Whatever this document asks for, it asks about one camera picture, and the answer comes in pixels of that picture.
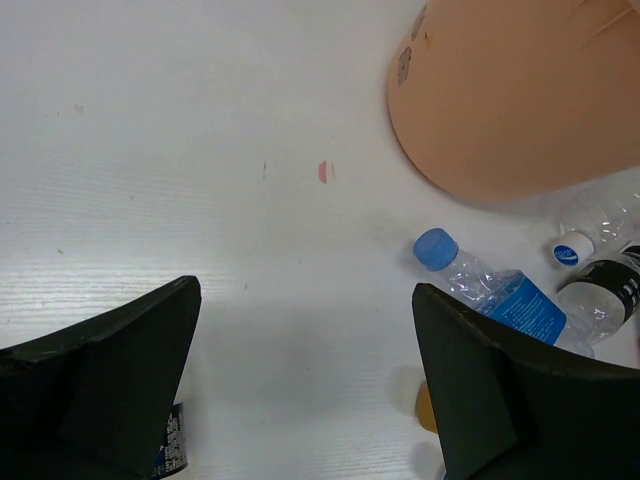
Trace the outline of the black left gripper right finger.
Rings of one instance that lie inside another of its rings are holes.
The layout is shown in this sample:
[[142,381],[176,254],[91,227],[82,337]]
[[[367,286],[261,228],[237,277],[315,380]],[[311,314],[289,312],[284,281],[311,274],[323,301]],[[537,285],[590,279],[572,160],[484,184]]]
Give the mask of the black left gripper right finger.
[[638,478],[638,370],[547,345],[430,284],[412,309],[449,478]]

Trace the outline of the dark blue label bottle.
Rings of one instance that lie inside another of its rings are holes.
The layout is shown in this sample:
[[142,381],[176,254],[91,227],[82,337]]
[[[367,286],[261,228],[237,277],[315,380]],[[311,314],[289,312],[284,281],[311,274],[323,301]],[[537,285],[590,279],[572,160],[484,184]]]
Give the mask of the dark blue label bottle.
[[166,430],[156,457],[151,479],[165,479],[188,466],[184,404],[176,403],[169,414]]

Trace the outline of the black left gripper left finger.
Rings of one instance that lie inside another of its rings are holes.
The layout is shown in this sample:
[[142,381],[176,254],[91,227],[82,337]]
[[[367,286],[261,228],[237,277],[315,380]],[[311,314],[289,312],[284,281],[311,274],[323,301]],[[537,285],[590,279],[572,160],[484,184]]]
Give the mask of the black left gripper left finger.
[[201,302],[182,276],[2,349],[2,478],[150,478]]

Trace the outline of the white cap clear bottle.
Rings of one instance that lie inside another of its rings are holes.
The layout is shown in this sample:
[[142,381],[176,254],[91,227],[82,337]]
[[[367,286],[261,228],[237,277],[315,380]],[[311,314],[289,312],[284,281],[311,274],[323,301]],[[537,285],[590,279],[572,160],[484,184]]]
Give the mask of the white cap clear bottle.
[[635,181],[589,185],[560,211],[553,259],[574,267],[639,240],[639,184]]

